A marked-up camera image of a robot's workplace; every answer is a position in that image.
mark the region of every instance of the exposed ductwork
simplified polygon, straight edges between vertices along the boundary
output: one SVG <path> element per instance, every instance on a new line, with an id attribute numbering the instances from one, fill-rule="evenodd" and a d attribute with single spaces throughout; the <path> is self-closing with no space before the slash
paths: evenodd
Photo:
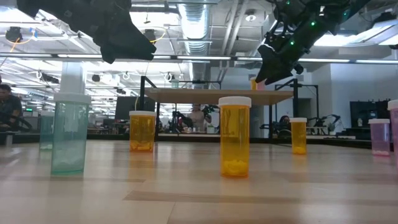
<path id="1" fill-rule="evenodd" d="M 181 28 L 185 39 L 201 40 L 208 36 L 209 6 L 206 4 L 179 4 L 181 15 Z M 185 50 L 189 55 L 208 55 L 208 43 L 185 42 Z M 191 80 L 210 81 L 209 63 L 191 63 Z M 201 85 L 193 85 L 194 88 L 202 88 Z"/>

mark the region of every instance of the ceiling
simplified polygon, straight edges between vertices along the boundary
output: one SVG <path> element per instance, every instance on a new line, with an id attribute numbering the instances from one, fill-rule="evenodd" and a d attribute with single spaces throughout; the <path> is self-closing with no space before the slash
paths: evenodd
<path id="1" fill-rule="evenodd" d="M 181 28 L 181 18 L 178 14 L 163 12 L 136 12 L 139 8 L 150 7 L 161 1 L 137 1 L 133 0 L 131 12 L 132 21 L 136 27 L 144 31 L 154 29 L 159 40 L 155 43 L 156 54 L 162 55 L 185 55 L 185 41 Z M 170 7 L 174 7 L 175 1 L 169 1 Z M 232 30 L 238 29 L 231 55 L 254 56 L 256 49 L 261 43 L 263 36 L 274 23 L 272 15 L 272 4 L 265 0 L 250 0 L 247 9 L 253 9 L 256 19 L 247 21 L 245 17 L 238 28 L 239 11 L 236 15 L 231 11 L 235 1 L 208 1 L 210 7 L 210 33 L 206 41 L 210 43 L 210 55 L 221 55 L 224 36 L 227 31 L 228 22 L 234 19 Z M 354 16 L 341 26 L 344 30 L 360 33 L 369 26 L 369 20 L 373 20 L 385 9 L 395 10 L 396 1 L 373 0 L 360 16 Z M 21 26 L 24 44 L 14 45 L 5 38 L 5 33 L 10 26 Z M 384 58 L 391 54 L 388 46 L 380 46 L 378 43 L 366 47 L 321 47 L 314 46 L 307 58 Z M 36 18 L 31 18 L 12 5 L 0 6 L 0 52 L 14 53 L 45 53 L 45 54 L 100 54 L 100 48 L 86 35 L 78 35 L 69 27 L 44 11 L 40 11 Z M 117 97 L 116 89 L 134 88 L 128 91 L 128 95 L 138 95 L 140 76 L 146 75 L 158 87 L 170 87 L 168 79 L 175 75 L 180 80 L 191 80 L 189 62 L 158 63 L 158 62 L 115 62 L 112 65 L 104 62 L 83 62 L 87 70 L 87 94 L 94 97 L 95 104 L 106 105 L 107 112 L 113 114 L 114 102 L 109 101 L 110 96 Z M 0 70 L 3 82 L 11 85 L 22 85 L 25 87 L 14 88 L 14 93 L 24 96 L 26 102 L 40 101 L 43 97 L 51 97 L 58 92 L 58 85 L 44 83 L 39 80 L 40 73 L 51 75 L 61 80 L 62 62 L 51 60 L 21 60 L 17 58 L 0 58 Z M 317 65 L 305 64 L 307 70 L 316 69 Z M 253 71 L 241 72 L 246 78 Z M 100 82 L 93 82 L 92 76 L 100 75 Z M 218 73 L 212 73 L 211 79 L 215 81 Z M 98 87 L 109 86 L 109 89 Z"/>

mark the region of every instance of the wooden table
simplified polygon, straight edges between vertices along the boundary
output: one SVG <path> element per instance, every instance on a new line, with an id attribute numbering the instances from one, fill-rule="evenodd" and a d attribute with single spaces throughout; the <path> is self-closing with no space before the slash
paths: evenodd
<path id="1" fill-rule="evenodd" d="M 145 95 L 160 103 L 199 103 L 218 104 L 218 99 L 226 96 L 246 96 L 254 105 L 274 105 L 293 97 L 292 91 L 260 90 L 193 90 L 172 88 L 146 88 Z"/>

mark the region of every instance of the light wood surface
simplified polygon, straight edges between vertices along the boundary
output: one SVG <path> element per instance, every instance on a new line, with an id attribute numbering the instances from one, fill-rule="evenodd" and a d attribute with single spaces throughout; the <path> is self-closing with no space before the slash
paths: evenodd
<path id="1" fill-rule="evenodd" d="M 161 103 L 200 103 L 218 104 L 218 99 L 226 96 L 246 96 L 253 105 L 274 105 L 293 97 L 292 91 L 257 90 L 192 90 L 172 88 L 146 88 L 145 95 Z"/>
<path id="2" fill-rule="evenodd" d="M 397 224 L 395 158 L 252 144 L 248 179 L 220 177 L 220 145 L 88 141 L 84 174 L 51 176 L 38 144 L 0 147 L 1 224 Z"/>

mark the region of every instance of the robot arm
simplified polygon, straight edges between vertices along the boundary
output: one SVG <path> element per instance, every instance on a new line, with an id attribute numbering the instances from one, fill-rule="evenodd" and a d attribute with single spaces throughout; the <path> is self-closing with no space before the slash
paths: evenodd
<path id="1" fill-rule="evenodd" d="M 262 67 L 256 82 L 266 79 L 266 85 L 298 74 L 304 68 L 300 57 L 310 53 L 314 43 L 327 32 L 337 34 L 339 25 L 355 15 L 370 0 L 266 0 L 275 4 L 276 24 L 266 34 L 264 45 L 258 48 Z M 283 31 L 276 28 L 283 24 Z"/>
<path id="2" fill-rule="evenodd" d="M 35 17 L 39 9 L 82 31 L 101 47 L 103 60 L 152 60 L 156 47 L 131 22 L 131 0 L 17 0 L 18 9 Z"/>

